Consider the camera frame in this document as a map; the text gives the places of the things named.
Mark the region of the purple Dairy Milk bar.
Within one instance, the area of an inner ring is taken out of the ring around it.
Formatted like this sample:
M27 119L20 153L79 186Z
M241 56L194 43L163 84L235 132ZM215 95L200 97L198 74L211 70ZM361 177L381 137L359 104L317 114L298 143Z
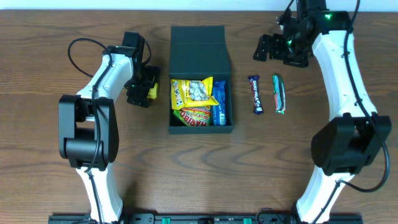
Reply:
M252 89L252 97L253 97L253 102L254 102L254 114L258 114L258 115L263 114L264 110L262 108L261 97L259 94L259 85L258 85L259 76L258 75L249 76L248 80L250 82L251 89Z

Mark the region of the green red candy bar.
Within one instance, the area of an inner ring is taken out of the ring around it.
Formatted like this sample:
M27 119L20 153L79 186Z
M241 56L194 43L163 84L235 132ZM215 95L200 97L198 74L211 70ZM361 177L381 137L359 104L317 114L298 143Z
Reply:
M283 78L275 73L272 76L273 87L274 87L274 101L275 111L280 114L284 114L286 110L286 97L285 97L285 86Z

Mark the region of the yellow Hacks candy bag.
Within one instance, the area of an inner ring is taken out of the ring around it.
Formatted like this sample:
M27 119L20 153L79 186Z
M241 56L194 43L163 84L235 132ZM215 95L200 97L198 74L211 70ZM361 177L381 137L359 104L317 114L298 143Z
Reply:
M173 110L219 105L215 97L212 96L213 77L204 80L171 79L170 84L170 99Z

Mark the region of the blue Oreo cookie pack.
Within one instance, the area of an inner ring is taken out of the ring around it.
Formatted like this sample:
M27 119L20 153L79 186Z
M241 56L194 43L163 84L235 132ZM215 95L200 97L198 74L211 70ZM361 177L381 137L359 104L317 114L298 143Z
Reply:
M224 126L226 124L226 81L217 81L213 84L212 96L218 102L213 106L213 125Z

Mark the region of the green Haribo gummy bag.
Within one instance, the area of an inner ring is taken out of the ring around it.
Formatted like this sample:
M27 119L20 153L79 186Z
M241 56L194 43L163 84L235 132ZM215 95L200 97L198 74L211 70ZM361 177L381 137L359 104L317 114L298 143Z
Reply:
M211 111L209 106L182 108L173 111L174 116L186 126L209 126Z

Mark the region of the dark green lidded box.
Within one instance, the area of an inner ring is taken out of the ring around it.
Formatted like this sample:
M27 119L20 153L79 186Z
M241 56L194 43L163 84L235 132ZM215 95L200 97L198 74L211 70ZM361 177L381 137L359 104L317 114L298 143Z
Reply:
M169 134L229 134L234 128L231 65L225 42L224 26L172 26L170 38L169 80L226 82L224 126L189 127L169 109Z

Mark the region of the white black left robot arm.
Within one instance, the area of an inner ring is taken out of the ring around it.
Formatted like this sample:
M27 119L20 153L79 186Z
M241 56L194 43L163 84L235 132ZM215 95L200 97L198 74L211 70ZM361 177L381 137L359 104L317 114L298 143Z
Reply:
M160 68L142 58L150 46L137 32L125 32L120 45L103 48L91 81L58 102L59 152L81 177L90 201L87 215L52 215L49 223L126 223L113 171L119 149L115 102L122 89L127 102L148 107L159 92Z

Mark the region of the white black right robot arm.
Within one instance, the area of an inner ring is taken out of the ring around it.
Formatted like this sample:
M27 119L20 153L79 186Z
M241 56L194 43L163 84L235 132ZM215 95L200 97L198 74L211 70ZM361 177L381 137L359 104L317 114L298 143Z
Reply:
M280 34L260 37L253 58L305 68L309 56L314 56L326 88L329 122L312 138L314 170L292 211L258 213L257 220L359 223L359 215L334 215L331 208L343 188L352 186L354 176L370 165L378 152L384 154L384 173L371 191L386 183L390 170L386 139L391 120L378 115L364 86L354 51L355 15L331 11L325 0L297 0L296 7L296 12L286 9L278 17Z

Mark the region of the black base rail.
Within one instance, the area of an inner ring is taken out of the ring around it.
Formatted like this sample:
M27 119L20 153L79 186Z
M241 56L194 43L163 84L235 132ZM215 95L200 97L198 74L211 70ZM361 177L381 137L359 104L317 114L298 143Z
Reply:
M99 223L89 215L51 215L49 224L67 223ZM293 215L262 213L255 215L154 215L152 213L135 213L122 215L118 222L124 224L297 224ZM328 222L331 224L362 224L360 215L331 215Z

